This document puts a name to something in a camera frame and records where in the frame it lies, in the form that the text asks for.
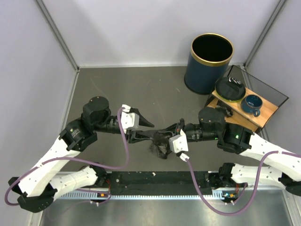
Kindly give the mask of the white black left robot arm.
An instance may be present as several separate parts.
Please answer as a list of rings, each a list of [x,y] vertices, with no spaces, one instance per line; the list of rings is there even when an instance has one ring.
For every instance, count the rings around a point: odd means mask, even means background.
[[[91,98],[83,106],[81,116],[66,125],[34,167],[9,180],[5,203],[12,205],[8,195],[13,191],[19,195],[15,206],[37,213],[66,193],[85,186],[103,186],[107,180],[106,170],[119,170],[128,165],[128,144],[139,126],[154,127],[137,108],[122,105],[113,116],[108,99],[100,96]],[[121,135],[126,151],[126,162],[122,166],[106,166],[77,158],[97,141],[98,132]]]

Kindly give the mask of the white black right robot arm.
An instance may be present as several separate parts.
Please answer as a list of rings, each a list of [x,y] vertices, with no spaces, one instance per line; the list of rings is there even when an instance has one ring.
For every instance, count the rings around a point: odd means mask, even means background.
[[[224,186],[236,184],[277,186],[300,196],[301,156],[277,146],[241,125],[228,123],[224,114],[211,107],[198,113],[198,124],[185,124],[180,120],[169,128],[155,132],[154,141],[166,144],[183,161],[188,160],[188,143],[217,141],[217,147],[228,153],[249,157],[265,164],[250,167],[225,163],[219,169],[219,179]]]

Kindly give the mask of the black trash bag roll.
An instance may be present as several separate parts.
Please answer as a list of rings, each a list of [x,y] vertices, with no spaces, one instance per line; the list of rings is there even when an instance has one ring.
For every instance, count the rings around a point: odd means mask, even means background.
[[[217,111],[223,113],[227,118],[233,116],[232,109],[221,100],[217,101],[217,104],[216,104],[215,108],[216,108]]]

